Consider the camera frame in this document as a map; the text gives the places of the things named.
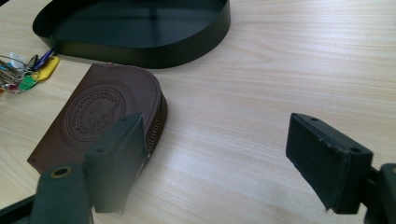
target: green key tag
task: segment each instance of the green key tag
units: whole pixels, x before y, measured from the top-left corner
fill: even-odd
[[[26,91],[32,88],[36,83],[37,81],[35,81],[32,77],[24,77],[18,88],[22,91]]]

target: yellow key tag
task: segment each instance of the yellow key tag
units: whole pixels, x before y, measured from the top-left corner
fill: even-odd
[[[42,81],[52,74],[53,70],[55,70],[56,65],[58,65],[60,59],[57,56],[49,57],[49,60],[44,64],[42,68],[32,74],[32,79],[35,81]]]

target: wallet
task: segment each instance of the wallet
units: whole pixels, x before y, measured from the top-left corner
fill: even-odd
[[[52,166],[84,161],[84,154],[124,116],[142,113],[146,148],[152,154],[166,121],[167,103],[149,71],[94,63],[28,158],[42,174]]]

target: black tray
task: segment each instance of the black tray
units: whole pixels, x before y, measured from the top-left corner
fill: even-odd
[[[230,23],[228,0],[53,0],[33,31],[64,55],[165,68],[208,53]]]

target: wooden table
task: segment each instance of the wooden table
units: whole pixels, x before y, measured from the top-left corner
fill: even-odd
[[[50,0],[0,7],[0,54],[48,47],[32,23]],[[290,113],[324,120],[396,162],[396,2],[232,0],[232,25],[204,57],[150,70],[169,115],[125,213],[95,223],[362,223],[326,212],[285,156]],[[94,61],[60,55],[52,77],[0,95],[0,208],[35,193],[27,163]]]

